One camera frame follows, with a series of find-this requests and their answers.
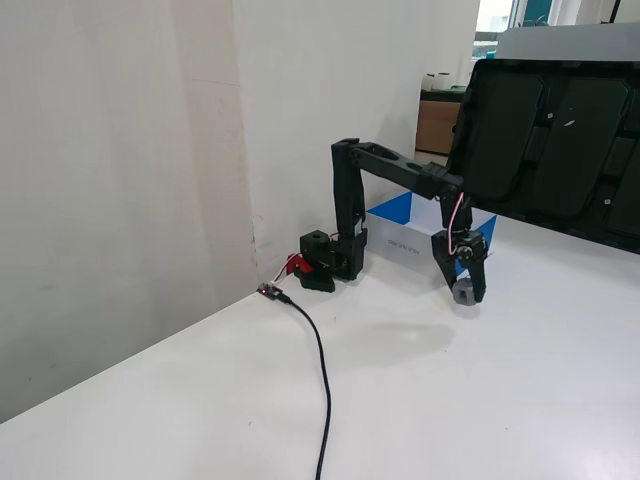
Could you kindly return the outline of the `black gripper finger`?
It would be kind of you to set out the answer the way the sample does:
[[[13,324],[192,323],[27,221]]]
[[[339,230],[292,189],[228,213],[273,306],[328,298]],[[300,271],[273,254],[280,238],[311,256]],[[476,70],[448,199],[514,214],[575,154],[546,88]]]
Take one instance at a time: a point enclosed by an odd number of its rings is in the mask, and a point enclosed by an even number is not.
[[[434,249],[433,257],[450,291],[457,282],[456,258],[447,249]]]
[[[484,260],[471,260],[468,262],[467,270],[471,279],[474,300],[481,303],[486,292],[486,278]]]

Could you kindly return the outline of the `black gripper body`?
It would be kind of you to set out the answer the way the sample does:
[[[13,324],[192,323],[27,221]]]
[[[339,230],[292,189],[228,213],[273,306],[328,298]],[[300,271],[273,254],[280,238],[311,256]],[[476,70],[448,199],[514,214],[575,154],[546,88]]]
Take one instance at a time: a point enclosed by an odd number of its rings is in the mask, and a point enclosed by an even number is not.
[[[480,231],[464,230],[449,233],[447,230],[442,230],[431,237],[431,246],[432,253],[434,249],[447,249],[449,254],[456,258],[457,273],[468,272],[469,261],[481,259],[485,261],[488,255],[487,242]]]

